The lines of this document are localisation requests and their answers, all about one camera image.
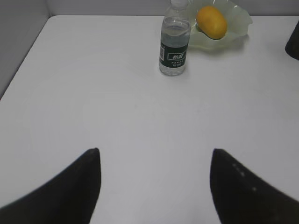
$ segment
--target plastic bottle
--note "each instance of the plastic bottle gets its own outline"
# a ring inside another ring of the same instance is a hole
[[[177,76],[185,69],[190,37],[188,0],[171,0],[161,28],[160,71]]]

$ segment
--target dark cup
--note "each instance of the dark cup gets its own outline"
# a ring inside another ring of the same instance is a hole
[[[299,22],[285,46],[285,51],[289,56],[299,60]]]

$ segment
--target black object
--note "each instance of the black object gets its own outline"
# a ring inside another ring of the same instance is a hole
[[[0,224],[88,224],[100,185],[100,153],[89,149],[52,180],[1,208]]]
[[[222,149],[213,152],[210,187],[222,224],[299,224],[299,203]]]
[[[285,46],[285,51],[289,56],[299,60],[299,22]]]

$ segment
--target bottle label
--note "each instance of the bottle label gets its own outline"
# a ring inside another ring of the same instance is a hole
[[[161,42],[160,63],[168,68],[179,68],[185,64],[188,44],[171,48]]]

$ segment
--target gray wall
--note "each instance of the gray wall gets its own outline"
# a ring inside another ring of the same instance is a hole
[[[47,0],[52,15],[163,15],[170,0]],[[299,0],[232,0],[251,15],[299,15]]]
[[[48,17],[45,0],[0,0],[0,98]]]

